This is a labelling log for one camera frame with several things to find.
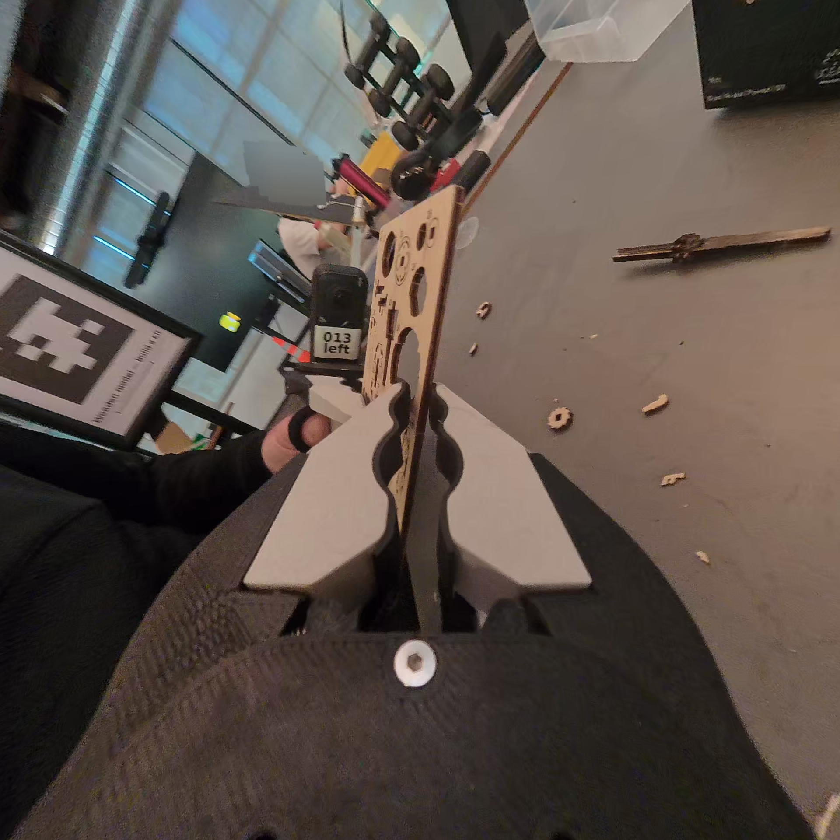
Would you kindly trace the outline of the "dark green model box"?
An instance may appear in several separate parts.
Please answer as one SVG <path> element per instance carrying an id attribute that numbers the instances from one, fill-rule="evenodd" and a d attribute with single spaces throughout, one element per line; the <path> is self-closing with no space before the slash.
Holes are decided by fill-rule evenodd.
<path id="1" fill-rule="evenodd" d="M 693 1 L 706 110 L 838 99 L 838 1 Z"/>

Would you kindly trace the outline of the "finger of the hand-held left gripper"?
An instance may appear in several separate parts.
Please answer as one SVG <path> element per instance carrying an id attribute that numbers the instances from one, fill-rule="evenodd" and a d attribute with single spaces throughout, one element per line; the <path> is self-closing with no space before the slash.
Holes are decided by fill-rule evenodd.
<path id="1" fill-rule="evenodd" d="M 365 408 L 362 394 L 341 381 L 310 381 L 308 404 L 331 422 L 347 422 Z"/>

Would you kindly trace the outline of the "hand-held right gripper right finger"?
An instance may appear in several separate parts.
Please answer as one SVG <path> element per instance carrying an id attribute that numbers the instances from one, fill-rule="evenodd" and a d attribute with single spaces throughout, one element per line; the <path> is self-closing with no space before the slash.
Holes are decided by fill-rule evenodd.
<path id="1" fill-rule="evenodd" d="M 440 599 L 478 613 L 524 596 L 583 591 L 592 577 L 530 453 L 445 385 L 429 423 L 447 481 L 437 527 Z"/>

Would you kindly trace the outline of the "dark wooden rod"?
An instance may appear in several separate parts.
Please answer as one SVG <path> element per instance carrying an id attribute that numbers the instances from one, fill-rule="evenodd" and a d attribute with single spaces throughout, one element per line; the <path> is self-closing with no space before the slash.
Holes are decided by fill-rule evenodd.
<path id="1" fill-rule="evenodd" d="M 691 233 L 663 244 L 620 248 L 612 257 L 612 262 L 622 264 L 665 259 L 683 263 L 740 250 L 766 251 L 789 246 L 818 245 L 826 242 L 831 235 L 832 229 L 826 226 L 712 237 Z"/>

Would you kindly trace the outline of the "black framed marker sign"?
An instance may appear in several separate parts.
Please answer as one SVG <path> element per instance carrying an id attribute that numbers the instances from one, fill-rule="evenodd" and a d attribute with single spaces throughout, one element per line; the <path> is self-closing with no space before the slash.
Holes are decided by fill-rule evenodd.
<path id="1" fill-rule="evenodd" d="M 3 414 L 131 450 L 201 338 L 2 232 Z"/>

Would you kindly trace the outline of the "dark document board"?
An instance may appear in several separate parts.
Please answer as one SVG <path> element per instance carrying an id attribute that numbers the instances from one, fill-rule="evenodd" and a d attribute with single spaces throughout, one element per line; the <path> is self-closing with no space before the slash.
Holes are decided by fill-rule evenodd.
<path id="1" fill-rule="evenodd" d="M 212 202 L 230 207 L 255 209 L 299 221 L 326 222 L 343 226 L 354 220 L 355 201 L 351 197 L 339 196 L 322 204 L 288 204 L 274 202 L 250 189 L 242 189 L 212 198 Z"/>

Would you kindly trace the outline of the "punched wooden parts sheet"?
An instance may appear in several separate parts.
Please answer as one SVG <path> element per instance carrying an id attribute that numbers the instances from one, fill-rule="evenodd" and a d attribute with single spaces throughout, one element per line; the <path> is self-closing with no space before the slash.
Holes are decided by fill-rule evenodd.
<path id="1" fill-rule="evenodd" d="M 389 483 L 403 536 L 411 520 L 464 195 L 450 185 L 386 224 L 375 262 L 362 376 L 366 402 L 396 381 L 408 335 L 418 343 L 418 382 L 402 433 L 403 466 Z"/>

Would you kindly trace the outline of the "clear plastic container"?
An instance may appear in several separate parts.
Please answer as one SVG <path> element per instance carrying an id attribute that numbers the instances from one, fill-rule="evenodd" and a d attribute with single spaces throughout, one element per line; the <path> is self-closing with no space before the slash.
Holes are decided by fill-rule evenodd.
<path id="1" fill-rule="evenodd" d="M 547 59 L 565 63 L 639 60 L 687 1 L 526 1 Z"/>

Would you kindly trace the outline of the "black dumbbell rack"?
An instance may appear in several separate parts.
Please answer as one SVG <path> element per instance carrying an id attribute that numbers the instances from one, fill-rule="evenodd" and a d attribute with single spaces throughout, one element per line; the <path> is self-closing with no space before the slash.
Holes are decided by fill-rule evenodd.
<path id="1" fill-rule="evenodd" d="M 343 6 L 339 7 L 341 36 L 347 62 L 343 74 L 361 91 L 375 117 L 392 115 L 391 134 L 404 151 L 418 151 L 422 143 L 436 140 L 463 114 L 477 111 L 481 88 L 477 79 L 455 100 L 455 84 L 440 65 L 431 64 L 418 75 L 421 59 L 413 43 L 399 36 L 381 12 L 371 13 L 367 38 L 357 56 L 350 54 Z"/>

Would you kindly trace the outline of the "person's left hand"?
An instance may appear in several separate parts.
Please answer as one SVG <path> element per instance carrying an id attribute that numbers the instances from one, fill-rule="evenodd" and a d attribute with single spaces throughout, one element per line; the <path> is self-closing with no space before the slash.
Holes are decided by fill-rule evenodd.
<path id="1" fill-rule="evenodd" d="M 263 438 L 261 458 L 275 475 L 298 455 L 309 452 L 332 432 L 331 420 L 304 406 L 281 420 Z"/>

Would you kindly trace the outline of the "red cylinder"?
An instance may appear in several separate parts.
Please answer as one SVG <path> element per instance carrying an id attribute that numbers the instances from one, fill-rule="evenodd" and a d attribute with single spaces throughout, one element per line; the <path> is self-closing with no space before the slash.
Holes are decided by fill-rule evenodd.
<path id="1" fill-rule="evenodd" d="M 347 154 L 332 160 L 334 174 L 345 181 L 374 207 L 376 211 L 386 209 L 391 201 L 389 192 L 372 176 L 366 174 Z"/>

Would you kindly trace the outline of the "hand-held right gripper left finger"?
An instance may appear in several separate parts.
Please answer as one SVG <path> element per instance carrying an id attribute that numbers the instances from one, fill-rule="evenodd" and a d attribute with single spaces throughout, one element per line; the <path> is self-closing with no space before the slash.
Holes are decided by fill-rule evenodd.
<path id="1" fill-rule="evenodd" d="M 388 386 L 311 449 L 243 579 L 360 611 L 402 556 L 389 489 L 403 467 L 411 415 L 407 383 Z"/>

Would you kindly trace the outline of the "person's left forearm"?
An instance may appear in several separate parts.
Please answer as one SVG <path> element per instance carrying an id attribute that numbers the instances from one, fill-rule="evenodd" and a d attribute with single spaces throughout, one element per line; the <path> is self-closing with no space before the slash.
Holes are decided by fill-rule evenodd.
<path id="1" fill-rule="evenodd" d="M 151 459 L 107 453 L 91 470 L 91 486 L 119 519 L 209 532 L 270 478 L 265 438 L 257 432 L 220 449 Z"/>

